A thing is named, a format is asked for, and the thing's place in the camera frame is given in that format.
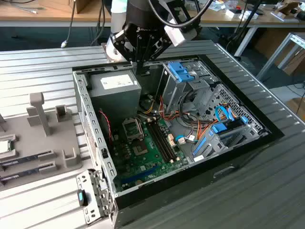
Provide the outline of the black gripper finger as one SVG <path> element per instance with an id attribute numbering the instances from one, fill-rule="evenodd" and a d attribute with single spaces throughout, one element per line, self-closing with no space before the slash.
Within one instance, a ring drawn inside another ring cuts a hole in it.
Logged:
<path id="1" fill-rule="evenodd" d="M 135 74 L 141 74 L 143 60 L 141 48 L 138 47 L 138 44 L 134 47 L 126 37 L 124 30 L 112 34 L 112 43 L 125 60 L 132 63 L 133 72 Z"/>
<path id="2" fill-rule="evenodd" d="M 149 40 L 148 51 L 144 53 L 144 62 L 155 61 L 167 48 L 171 46 L 172 42 L 165 33 L 159 40 L 155 41 L 153 37 Z"/>

